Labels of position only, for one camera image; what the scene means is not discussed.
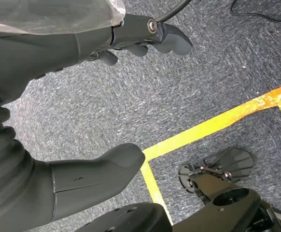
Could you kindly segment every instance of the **screw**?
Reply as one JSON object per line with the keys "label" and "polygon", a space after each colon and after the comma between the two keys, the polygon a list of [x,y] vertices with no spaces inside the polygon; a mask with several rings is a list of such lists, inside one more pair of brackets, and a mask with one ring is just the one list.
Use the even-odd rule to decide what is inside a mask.
{"label": "screw", "polygon": [[148,30],[152,34],[155,34],[158,30],[158,24],[152,18],[148,20],[147,26]]}

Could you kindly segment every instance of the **white object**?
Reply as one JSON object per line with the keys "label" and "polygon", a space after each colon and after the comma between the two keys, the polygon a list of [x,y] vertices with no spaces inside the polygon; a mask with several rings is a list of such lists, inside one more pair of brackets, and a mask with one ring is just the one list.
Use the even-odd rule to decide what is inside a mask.
{"label": "white object", "polygon": [[0,32],[79,33],[119,24],[122,0],[0,0]]}

